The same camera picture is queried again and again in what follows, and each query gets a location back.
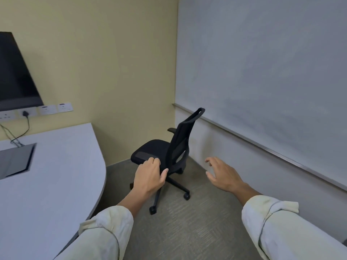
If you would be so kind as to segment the black mesh office chair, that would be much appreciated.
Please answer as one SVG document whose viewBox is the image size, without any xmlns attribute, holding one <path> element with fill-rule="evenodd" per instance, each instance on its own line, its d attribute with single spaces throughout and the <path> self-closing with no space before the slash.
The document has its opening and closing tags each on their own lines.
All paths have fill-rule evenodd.
<svg viewBox="0 0 347 260">
<path fill-rule="evenodd" d="M 186 168 L 189 156 L 189 136 L 195 121 L 205 112 L 204 108 L 198 108 L 192 115 L 179 123 L 177 128 L 169 128 L 167 131 L 173 133 L 170 142 L 154 139 L 138 148 L 132 153 L 130 160 L 141 165 L 150 157 L 158 158 L 161 162 L 160 170 L 168 169 L 166 182 L 184 191 L 184 199 L 190 199 L 190 191 L 170 178 L 172 174 L 182 174 Z"/>
</svg>

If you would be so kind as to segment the black flat screen monitor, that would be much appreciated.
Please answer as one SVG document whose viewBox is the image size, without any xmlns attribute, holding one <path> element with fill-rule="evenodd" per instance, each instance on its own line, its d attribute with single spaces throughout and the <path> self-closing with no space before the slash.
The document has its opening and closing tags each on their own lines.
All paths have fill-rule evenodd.
<svg viewBox="0 0 347 260">
<path fill-rule="evenodd" d="M 14 35 L 0 31 L 0 112 L 43 105 Z"/>
</svg>

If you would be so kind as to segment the large white whiteboard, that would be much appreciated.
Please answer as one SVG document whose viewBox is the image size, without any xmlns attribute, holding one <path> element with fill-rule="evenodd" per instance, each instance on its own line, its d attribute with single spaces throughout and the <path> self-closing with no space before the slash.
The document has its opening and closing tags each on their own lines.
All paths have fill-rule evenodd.
<svg viewBox="0 0 347 260">
<path fill-rule="evenodd" d="M 347 0 L 179 0 L 175 104 L 347 190 Z"/>
</svg>

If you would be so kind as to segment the person's right hand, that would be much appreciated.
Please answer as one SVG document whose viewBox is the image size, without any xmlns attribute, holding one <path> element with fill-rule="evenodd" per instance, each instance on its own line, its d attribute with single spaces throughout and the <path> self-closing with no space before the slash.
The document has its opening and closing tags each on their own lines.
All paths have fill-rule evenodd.
<svg viewBox="0 0 347 260">
<path fill-rule="evenodd" d="M 207 157 L 205 162 L 213 169 L 214 176 L 218 180 L 218 185 L 214 185 L 216 188 L 225 192 L 236 193 L 245 186 L 245 182 L 237 171 L 218 157 Z"/>
</svg>

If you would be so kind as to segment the aluminium whiteboard ledge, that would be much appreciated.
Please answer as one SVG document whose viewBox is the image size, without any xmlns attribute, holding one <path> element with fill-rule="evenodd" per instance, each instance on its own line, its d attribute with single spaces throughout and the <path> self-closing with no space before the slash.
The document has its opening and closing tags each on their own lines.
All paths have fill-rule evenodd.
<svg viewBox="0 0 347 260">
<path fill-rule="evenodd" d="M 266 189 L 290 188 L 320 191 L 330 188 L 347 192 L 347 186 L 304 170 L 285 159 L 215 125 L 202 116 L 195 122 L 189 138 L 190 157 L 201 166 L 205 158 L 217 156 L 232 165 L 252 186 Z"/>
</svg>

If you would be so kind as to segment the person's right forearm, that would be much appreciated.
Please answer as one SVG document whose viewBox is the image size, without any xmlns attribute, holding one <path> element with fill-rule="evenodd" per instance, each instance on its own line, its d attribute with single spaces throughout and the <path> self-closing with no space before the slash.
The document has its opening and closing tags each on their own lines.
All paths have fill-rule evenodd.
<svg viewBox="0 0 347 260">
<path fill-rule="evenodd" d="M 263 260 L 347 260 L 347 246 L 299 216 L 298 202 L 260 195 L 245 183 L 231 192 L 243 206 L 242 222 Z"/>
</svg>

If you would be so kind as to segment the person's left forearm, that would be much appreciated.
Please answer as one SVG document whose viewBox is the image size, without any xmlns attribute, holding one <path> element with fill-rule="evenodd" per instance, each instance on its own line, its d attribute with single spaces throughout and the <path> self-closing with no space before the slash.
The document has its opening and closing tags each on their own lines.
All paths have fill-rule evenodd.
<svg viewBox="0 0 347 260">
<path fill-rule="evenodd" d="M 149 197 L 148 184 L 135 184 L 118 204 L 80 224 L 79 236 L 54 260 L 123 260 L 134 224 Z"/>
</svg>

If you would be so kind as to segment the person's left hand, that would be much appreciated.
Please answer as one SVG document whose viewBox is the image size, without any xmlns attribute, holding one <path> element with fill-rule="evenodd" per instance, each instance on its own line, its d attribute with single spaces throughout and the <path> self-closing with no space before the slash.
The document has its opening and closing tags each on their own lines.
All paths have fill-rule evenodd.
<svg viewBox="0 0 347 260">
<path fill-rule="evenodd" d="M 152 196 L 163 187 L 160 185 L 160 159 L 150 157 L 143 164 L 139 165 L 134 178 L 133 190 L 145 199 Z"/>
</svg>

